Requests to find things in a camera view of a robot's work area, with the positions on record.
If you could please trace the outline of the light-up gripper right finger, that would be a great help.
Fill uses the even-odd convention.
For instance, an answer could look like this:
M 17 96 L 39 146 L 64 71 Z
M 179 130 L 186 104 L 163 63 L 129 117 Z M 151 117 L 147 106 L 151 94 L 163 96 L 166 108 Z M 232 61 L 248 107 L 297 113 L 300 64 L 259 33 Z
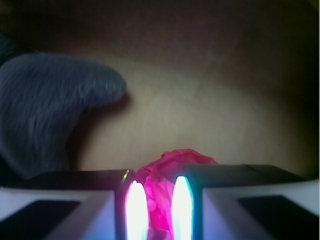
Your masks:
M 320 183 L 272 165 L 189 164 L 171 216 L 176 240 L 317 240 Z

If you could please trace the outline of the light-up gripper left finger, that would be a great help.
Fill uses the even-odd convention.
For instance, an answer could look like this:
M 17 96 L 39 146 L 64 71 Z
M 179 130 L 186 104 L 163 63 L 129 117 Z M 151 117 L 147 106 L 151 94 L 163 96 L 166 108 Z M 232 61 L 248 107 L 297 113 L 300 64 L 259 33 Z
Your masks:
M 3 240 L 145 240 L 148 209 L 131 169 L 47 172 L 0 189 Z

